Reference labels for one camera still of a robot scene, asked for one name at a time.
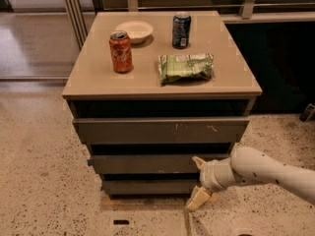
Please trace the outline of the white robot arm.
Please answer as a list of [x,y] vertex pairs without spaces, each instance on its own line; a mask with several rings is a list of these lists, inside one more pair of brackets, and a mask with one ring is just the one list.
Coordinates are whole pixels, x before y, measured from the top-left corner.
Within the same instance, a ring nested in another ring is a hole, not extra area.
[[229,158],[205,161],[193,156],[200,170],[201,186],[193,189],[186,209],[194,211],[213,193],[231,186],[275,184],[315,205],[315,171],[288,165],[252,147],[238,147]]

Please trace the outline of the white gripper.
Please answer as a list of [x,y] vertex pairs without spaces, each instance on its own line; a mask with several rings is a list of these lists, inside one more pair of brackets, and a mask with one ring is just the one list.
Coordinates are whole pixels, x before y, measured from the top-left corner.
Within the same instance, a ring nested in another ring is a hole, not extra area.
[[212,193],[225,190],[228,187],[230,165],[228,160],[205,161],[198,156],[192,157],[200,170],[200,182],[203,187],[195,186],[185,208],[192,212],[206,203]]

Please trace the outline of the dark robot base part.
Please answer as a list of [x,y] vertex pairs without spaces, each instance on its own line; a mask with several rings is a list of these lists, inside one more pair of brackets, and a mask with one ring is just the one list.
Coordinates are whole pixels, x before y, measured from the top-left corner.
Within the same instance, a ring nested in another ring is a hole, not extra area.
[[308,121],[313,117],[314,114],[315,114],[315,105],[313,103],[310,103],[307,105],[304,111],[300,114],[299,120],[302,122]]

